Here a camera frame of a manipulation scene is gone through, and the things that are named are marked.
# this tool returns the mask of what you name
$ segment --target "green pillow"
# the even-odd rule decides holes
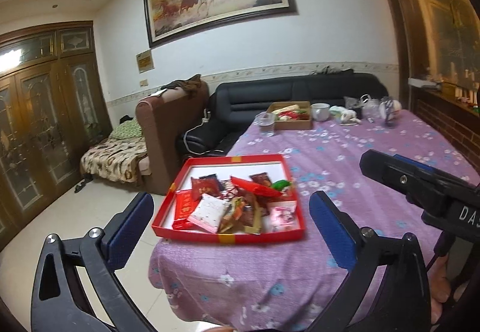
[[[138,138],[142,136],[142,128],[137,122],[137,119],[128,120],[121,125],[114,128],[110,134],[110,138],[116,140],[126,140],[128,138]]]

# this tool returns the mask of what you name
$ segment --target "tablecloth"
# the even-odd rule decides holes
[[[277,328],[303,330],[315,319],[346,276],[332,258],[308,214],[310,195],[324,190],[359,227],[379,235],[417,235],[428,262],[440,231],[425,225],[422,210],[386,186],[362,176],[361,155],[368,149],[402,154],[462,177],[479,177],[437,131],[408,111],[397,127],[364,121],[340,126],[314,123],[312,130],[260,135],[251,125],[229,155],[282,154],[296,181],[306,221],[303,240],[271,245],[206,245],[161,239],[154,248],[149,278],[164,288],[175,314],[185,321],[231,325],[239,331]],[[382,270],[358,310],[366,314]]]

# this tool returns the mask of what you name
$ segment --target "black leather sofa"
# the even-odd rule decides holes
[[[177,138],[180,157],[226,155],[246,131],[255,116],[273,102],[309,101],[345,105],[344,96],[360,98],[369,94],[381,99],[385,86],[368,73],[315,74],[220,84],[209,99],[210,121]]]

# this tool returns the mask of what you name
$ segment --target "red box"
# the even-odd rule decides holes
[[[165,200],[160,206],[160,209],[155,216],[155,219],[152,224],[152,229],[158,237],[170,238],[172,240],[180,241],[192,241],[192,242],[219,242],[226,244],[245,244],[245,243],[258,243],[258,242],[283,242],[283,241],[292,241],[300,240],[305,233],[305,222],[303,220],[302,208],[300,206],[300,201],[295,190],[295,187],[292,186],[292,201],[297,203],[297,208],[295,214],[298,219],[298,227],[292,230],[279,231],[274,233],[260,233],[260,234],[245,234],[245,233],[233,233],[233,234],[224,234],[224,233],[201,233],[199,231],[192,230],[174,230],[170,228],[163,227],[167,216],[169,216],[170,210],[175,209],[175,192],[182,188],[184,182],[189,182],[188,174],[190,171],[195,169],[206,169],[206,167],[218,167],[217,169],[222,169],[225,173],[227,171],[226,167],[234,166],[235,170],[232,170],[230,173],[232,176],[238,175],[238,171],[246,173],[248,170],[249,174],[253,175],[255,173],[262,172],[258,168],[263,168],[265,166],[274,167],[274,164],[277,164],[281,169],[282,174],[285,176],[288,181],[293,182],[293,178],[290,174],[289,167],[287,166],[285,159],[280,154],[260,154],[260,155],[246,155],[246,156],[234,156],[234,157],[205,157],[205,158],[190,158],[186,161],[180,172],[178,173],[175,181],[170,186],[169,192],[167,193]],[[211,171],[207,170],[206,172],[215,173],[215,169]],[[280,180],[279,178],[272,178],[272,181]]]

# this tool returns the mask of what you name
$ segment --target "tile floor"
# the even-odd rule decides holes
[[[135,192],[94,181],[79,193],[69,190],[23,229],[0,253],[0,297],[12,314],[30,331],[30,301],[38,257],[50,233],[60,238],[82,237],[95,226],[105,224],[131,202]],[[155,212],[163,196],[153,195]],[[135,247],[127,265],[117,277],[150,323],[162,332],[202,332],[215,325],[205,322],[184,322],[177,318],[163,290],[154,288],[147,277],[150,254],[157,237],[150,225]],[[110,322],[98,300],[85,269],[80,277],[98,318]]]

